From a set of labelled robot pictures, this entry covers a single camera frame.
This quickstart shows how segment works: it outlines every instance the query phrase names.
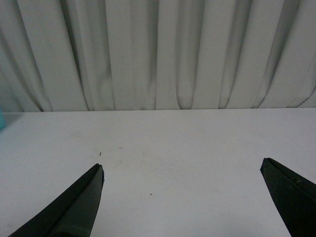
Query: curtain fold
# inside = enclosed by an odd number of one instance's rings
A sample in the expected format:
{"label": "curtain fold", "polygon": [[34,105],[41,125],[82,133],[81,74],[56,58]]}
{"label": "curtain fold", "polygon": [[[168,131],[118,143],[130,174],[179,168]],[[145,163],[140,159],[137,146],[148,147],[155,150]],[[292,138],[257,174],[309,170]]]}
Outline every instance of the curtain fold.
{"label": "curtain fold", "polygon": [[316,107],[314,0],[0,0],[4,112]]}

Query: table surface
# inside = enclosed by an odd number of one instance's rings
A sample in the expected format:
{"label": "table surface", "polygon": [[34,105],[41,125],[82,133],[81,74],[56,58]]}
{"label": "table surface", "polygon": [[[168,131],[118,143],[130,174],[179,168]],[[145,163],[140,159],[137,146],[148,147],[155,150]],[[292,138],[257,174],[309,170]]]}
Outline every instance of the table surface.
{"label": "table surface", "polygon": [[4,114],[0,236],[95,163],[92,237],[289,237],[259,171],[272,157],[316,182],[316,109]]}

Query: white tabletop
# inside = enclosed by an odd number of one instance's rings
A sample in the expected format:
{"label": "white tabletop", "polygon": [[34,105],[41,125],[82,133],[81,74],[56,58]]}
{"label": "white tabletop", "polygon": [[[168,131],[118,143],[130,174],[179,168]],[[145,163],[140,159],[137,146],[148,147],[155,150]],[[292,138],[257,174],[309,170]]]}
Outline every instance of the white tabletop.
{"label": "white tabletop", "polygon": [[92,165],[92,237],[289,237],[263,177],[272,157],[316,182],[316,109],[4,114],[0,236]]}

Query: white fabric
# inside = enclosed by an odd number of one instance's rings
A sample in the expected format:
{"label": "white fabric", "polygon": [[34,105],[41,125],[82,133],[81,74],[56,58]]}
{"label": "white fabric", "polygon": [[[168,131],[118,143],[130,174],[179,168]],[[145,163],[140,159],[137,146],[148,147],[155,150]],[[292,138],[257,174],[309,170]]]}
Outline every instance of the white fabric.
{"label": "white fabric", "polygon": [[5,112],[316,106],[314,0],[0,0]]}

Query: black plastic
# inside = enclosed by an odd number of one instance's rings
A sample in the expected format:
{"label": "black plastic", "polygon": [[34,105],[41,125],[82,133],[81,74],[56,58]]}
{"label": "black plastic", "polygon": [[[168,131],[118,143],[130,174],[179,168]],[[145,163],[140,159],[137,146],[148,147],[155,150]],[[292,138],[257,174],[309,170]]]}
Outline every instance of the black plastic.
{"label": "black plastic", "polygon": [[96,164],[9,237],[89,237],[103,183],[103,168]]}
{"label": "black plastic", "polygon": [[316,185],[271,158],[261,173],[292,237],[316,236]]}

